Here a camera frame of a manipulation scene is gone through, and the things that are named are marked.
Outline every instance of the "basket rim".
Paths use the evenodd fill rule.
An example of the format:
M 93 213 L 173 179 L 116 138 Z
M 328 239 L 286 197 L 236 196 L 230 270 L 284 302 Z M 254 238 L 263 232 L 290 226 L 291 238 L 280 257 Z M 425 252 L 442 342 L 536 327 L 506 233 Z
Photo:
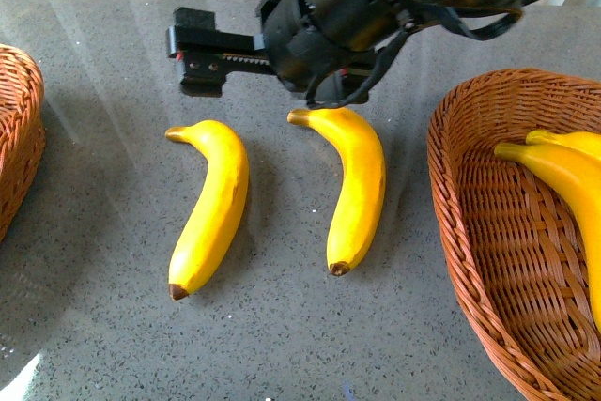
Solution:
M 527 398 L 568 400 L 569 398 L 542 372 L 521 349 L 493 307 L 494 303 L 485 290 L 485 281 L 478 272 L 471 253 L 470 238 L 465 228 L 464 215 L 459 199 L 449 189 L 452 172 L 445 164 L 443 146 L 438 137 L 447 125 L 445 112 L 461 101 L 461 93 L 474 84 L 496 83 L 496 80 L 510 75 L 514 79 L 548 79 L 577 83 L 601 90 L 601 83 L 574 75 L 560 74 L 537 68 L 508 68 L 492 70 L 472 77 L 449 91 L 430 116 L 427 131 L 427 159 L 431 181 L 434 210 L 439 220 L 442 248 L 447 261 L 447 270 L 454 286 L 457 301 L 468 322 L 485 348 L 490 360 L 499 371 Z M 442 231 L 442 220 L 455 224 L 455 242 L 451 242 Z M 451 260 L 461 261 L 461 273 Z

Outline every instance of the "brown wicker basket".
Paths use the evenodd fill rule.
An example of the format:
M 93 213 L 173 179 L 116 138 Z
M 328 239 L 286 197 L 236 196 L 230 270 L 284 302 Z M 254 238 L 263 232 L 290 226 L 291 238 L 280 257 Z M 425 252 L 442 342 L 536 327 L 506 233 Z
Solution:
M 0 44 L 0 240 L 17 213 L 45 145 L 40 106 L 44 84 L 36 62 Z
M 427 144 L 442 245 L 459 304 L 505 377 L 528 399 L 598 401 L 601 334 L 578 225 L 540 179 L 493 155 L 534 129 L 601 132 L 601 84 L 505 69 L 440 103 Z

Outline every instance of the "banana stem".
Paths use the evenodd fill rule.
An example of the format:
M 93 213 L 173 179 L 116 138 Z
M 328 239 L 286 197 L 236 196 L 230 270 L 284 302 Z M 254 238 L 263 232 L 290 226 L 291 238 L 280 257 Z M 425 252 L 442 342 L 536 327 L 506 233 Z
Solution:
M 521 162 L 524 155 L 524 146 L 515 143 L 499 143 L 495 146 L 495 156 L 502 160 Z
M 172 127 L 171 129 L 165 132 L 165 137 L 170 141 L 175 141 L 178 143 L 187 143 L 188 140 L 185 139 L 185 132 L 187 127 Z
M 287 120 L 290 124 L 295 126 L 307 127 L 309 124 L 309 116 L 306 114 L 306 110 L 297 108 L 288 113 Z
M 557 144 L 555 133 L 551 133 L 550 131 L 531 131 L 526 135 L 526 144 L 540 145 L 542 143 Z

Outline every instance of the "speckled granite countertop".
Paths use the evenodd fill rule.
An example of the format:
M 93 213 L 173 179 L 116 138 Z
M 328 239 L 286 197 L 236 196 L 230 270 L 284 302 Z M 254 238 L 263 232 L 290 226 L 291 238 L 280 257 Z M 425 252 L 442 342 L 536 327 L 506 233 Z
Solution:
M 258 0 L 0 0 L 0 42 L 45 78 L 48 145 L 0 245 L 0 398 L 17 400 L 515 400 L 447 276 L 425 155 L 429 115 L 460 82 L 538 67 L 601 79 L 601 9 L 527 9 L 478 43 L 430 29 L 356 107 L 389 187 L 362 264 L 327 274 L 341 165 L 268 76 L 219 100 L 179 94 L 164 31 L 179 6 L 254 33 Z M 209 284 L 175 303 L 166 270 L 206 164 L 163 138 L 222 120 L 245 141 L 250 199 Z

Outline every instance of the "banana tip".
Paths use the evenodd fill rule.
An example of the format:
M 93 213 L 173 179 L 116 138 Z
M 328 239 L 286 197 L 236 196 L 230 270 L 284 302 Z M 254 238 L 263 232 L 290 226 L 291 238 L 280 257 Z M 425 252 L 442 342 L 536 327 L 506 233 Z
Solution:
M 347 262 L 336 262 L 330 265 L 329 270 L 332 276 L 344 276 L 350 271 L 350 266 Z
M 190 293 L 184 290 L 181 285 L 169 284 L 169 295 L 173 301 L 179 301 L 186 298 Z

